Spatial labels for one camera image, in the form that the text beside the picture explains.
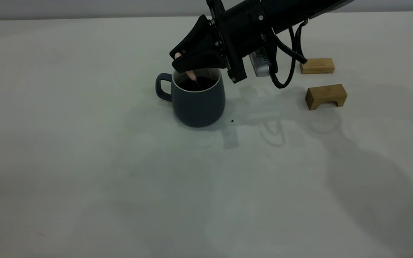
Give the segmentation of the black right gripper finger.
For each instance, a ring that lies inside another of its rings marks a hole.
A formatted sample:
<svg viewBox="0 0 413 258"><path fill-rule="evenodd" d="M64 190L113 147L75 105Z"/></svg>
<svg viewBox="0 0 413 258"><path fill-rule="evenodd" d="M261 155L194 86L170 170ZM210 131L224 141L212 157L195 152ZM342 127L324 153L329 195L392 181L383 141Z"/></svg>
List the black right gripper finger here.
<svg viewBox="0 0 413 258"><path fill-rule="evenodd" d="M177 72L186 72L205 68L226 68L227 64L219 51L207 49L200 52L189 51L172 62Z"/></svg>
<svg viewBox="0 0 413 258"><path fill-rule="evenodd" d="M170 57L175 59L175 54L192 61L216 61L216 34L210 20L199 16L197 22L184 39L170 51Z"/></svg>

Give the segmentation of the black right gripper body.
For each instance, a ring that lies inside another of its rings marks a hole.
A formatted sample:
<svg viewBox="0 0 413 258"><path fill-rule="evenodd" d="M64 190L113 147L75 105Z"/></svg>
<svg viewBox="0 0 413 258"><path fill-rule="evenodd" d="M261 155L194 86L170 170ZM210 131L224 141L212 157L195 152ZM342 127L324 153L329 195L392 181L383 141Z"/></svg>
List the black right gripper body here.
<svg viewBox="0 0 413 258"><path fill-rule="evenodd" d="M229 78L238 83L247 75L243 58L249 56L257 77L278 72L273 15L278 0L244 0L226 10L221 0L208 0L216 34L216 49L224 58Z"/></svg>

